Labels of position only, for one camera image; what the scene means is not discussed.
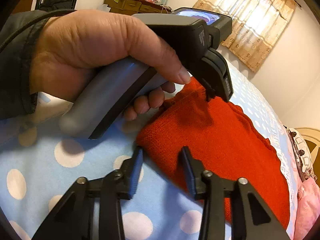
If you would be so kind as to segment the left dark sleeve forearm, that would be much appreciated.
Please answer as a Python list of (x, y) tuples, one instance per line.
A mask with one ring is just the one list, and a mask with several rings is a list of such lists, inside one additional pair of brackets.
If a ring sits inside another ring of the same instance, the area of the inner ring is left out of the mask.
[(35, 112), (37, 93), (30, 94), (30, 65), (41, 30), (51, 17), (74, 10), (33, 10), (9, 16), (1, 30), (1, 119)]

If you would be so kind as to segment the person left hand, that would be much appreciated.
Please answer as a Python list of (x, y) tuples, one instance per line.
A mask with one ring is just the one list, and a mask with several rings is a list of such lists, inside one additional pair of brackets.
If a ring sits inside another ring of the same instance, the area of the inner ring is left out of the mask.
[(94, 68), (128, 56), (155, 68), (166, 83), (127, 107), (126, 120), (160, 107), (176, 84), (190, 82), (175, 51), (139, 19), (78, 10), (49, 19), (41, 30), (30, 66), (30, 92), (72, 102), (91, 81)]

